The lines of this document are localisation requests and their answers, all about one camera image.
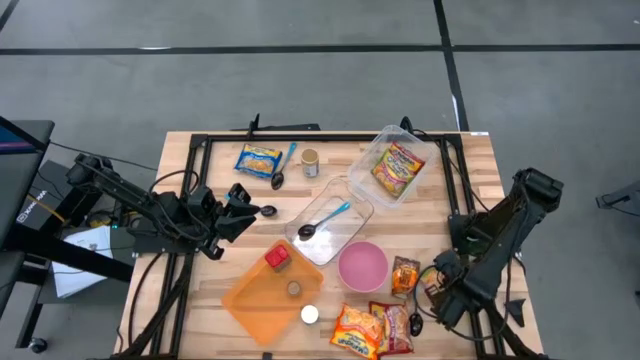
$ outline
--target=pink plastic bowl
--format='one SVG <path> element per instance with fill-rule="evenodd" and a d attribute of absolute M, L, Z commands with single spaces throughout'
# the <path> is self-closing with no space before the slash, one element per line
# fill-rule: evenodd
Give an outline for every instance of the pink plastic bowl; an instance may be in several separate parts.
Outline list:
<path fill-rule="evenodd" d="M 389 262 L 382 249 L 363 241 L 348 245 L 338 259 L 338 274 L 349 289 L 367 293 L 376 291 L 389 274 Z"/>

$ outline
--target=concrete floor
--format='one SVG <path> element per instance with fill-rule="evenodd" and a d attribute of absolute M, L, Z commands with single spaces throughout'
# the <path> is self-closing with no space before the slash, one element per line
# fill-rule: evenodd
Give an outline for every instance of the concrete floor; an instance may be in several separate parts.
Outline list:
<path fill-rule="evenodd" d="M 9 0 L 0 0 L 0 9 Z M 454 44 L 640 43 L 634 0 L 446 0 Z M 429 43 L 431 1 L 20 0 L 0 48 Z M 640 223 L 594 196 L 640 178 L 640 52 L 455 55 L 470 128 L 489 131 L 505 187 L 535 166 L 565 183 L 560 209 L 525 242 L 545 350 L 635 359 Z M 0 111 L 51 119 L 55 141 L 156 165 L 166 131 L 317 122 L 380 129 L 403 115 L 455 130 L 441 53 L 0 56 Z M 120 147 L 111 139 L 119 138 Z M 70 165 L 74 154 L 48 157 Z M 144 185 L 154 174 L 127 165 Z M 124 297 L 44 308 L 50 349 L 14 350 L 33 289 L 0 321 L 0 359 L 108 356 Z"/>

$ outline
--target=blue spoon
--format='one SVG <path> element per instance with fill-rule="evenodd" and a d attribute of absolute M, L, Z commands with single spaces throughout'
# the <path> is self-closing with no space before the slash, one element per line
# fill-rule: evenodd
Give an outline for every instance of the blue spoon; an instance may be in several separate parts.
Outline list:
<path fill-rule="evenodd" d="M 284 183 L 284 174 L 282 173 L 282 170 L 284 170 L 284 167 L 287 166 L 289 159 L 291 159 L 291 154 L 293 154 L 293 151 L 295 149 L 296 149 L 296 143 L 291 143 L 291 146 L 289 146 L 289 152 L 287 153 L 287 157 L 284 159 L 284 164 L 282 165 L 282 168 L 280 169 L 280 171 L 276 171 L 276 173 L 273 174 L 273 176 L 271 177 L 271 188 L 273 190 L 280 189 L 280 187 L 282 186 L 282 183 Z"/>
<path fill-rule="evenodd" d="M 340 205 L 340 207 L 336 211 L 334 211 L 331 214 L 329 214 L 329 216 L 327 216 L 326 218 L 320 220 L 320 222 L 318 222 L 317 224 L 315 224 L 315 225 L 313 225 L 313 224 L 302 225 L 302 227 L 300 227 L 300 229 L 298 229 L 298 235 L 300 235 L 300 237 L 304 237 L 304 238 L 312 237 L 313 234 L 316 233 L 316 228 L 318 228 L 320 225 L 326 223 L 327 221 L 329 221 L 329 219 L 333 218 L 334 216 L 349 210 L 350 207 L 351 207 L 351 203 L 348 202 L 348 201 L 345 201 L 345 203 Z"/>

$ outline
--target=red block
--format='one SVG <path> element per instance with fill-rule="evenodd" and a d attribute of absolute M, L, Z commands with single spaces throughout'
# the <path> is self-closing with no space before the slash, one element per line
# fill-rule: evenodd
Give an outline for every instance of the red block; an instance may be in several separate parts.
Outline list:
<path fill-rule="evenodd" d="M 273 250 L 269 251 L 264 259 L 267 260 L 269 266 L 271 266 L 276 272 L 284 269 L 291 263 L 291 257 L 287 253 L 287 249 L 282 245 L 276 246 Z"/>

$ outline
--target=orange plastic tray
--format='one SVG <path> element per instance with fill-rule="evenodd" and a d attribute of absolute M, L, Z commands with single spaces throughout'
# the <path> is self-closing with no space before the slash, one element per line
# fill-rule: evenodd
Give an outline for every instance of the orange plastic tray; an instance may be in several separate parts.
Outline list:
<path fill-rule="evenodd" d="M 275 272 L 264 255 L 260 256 L 222 298 L 222 305 L 259 345 L 270 344 L 291 320 L 299 319 L 300 310 L 316 298 L 324 281 L 322 273 L 288 241 L 278 240 L 271 249 L 278 245 L 284 246 L 291 256 L 291 263 L 286 268 Z M 291 281 L 300 284 L 302 291 L 298 296 L 290 296 L 287 292 Z"/>

